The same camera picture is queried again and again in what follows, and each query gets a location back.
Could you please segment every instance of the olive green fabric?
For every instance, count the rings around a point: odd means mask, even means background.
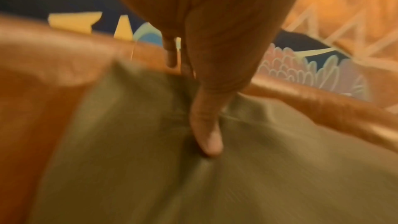
[[[29,224],[397,224],[398,158],[238,95],[202,156],[194,81],[116,63],[81,104]]]

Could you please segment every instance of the hand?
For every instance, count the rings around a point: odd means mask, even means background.
[[[175,67],[181,37],[181,72],[200,82],[189,121],[201,149],[219,155],[222,108],[250,83],[263,53],[295,0],[123,0],[159,29]]]

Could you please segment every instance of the yellow shape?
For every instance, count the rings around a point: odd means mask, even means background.
[[[102,12],[51,13],[48,21],[51,27],[91,34],[91,26],[102,16]]]
[[[114,34],[116,39],[133,40],[133,31],[131,30],[130,20],[127,15],[122,15],[117,23]]]

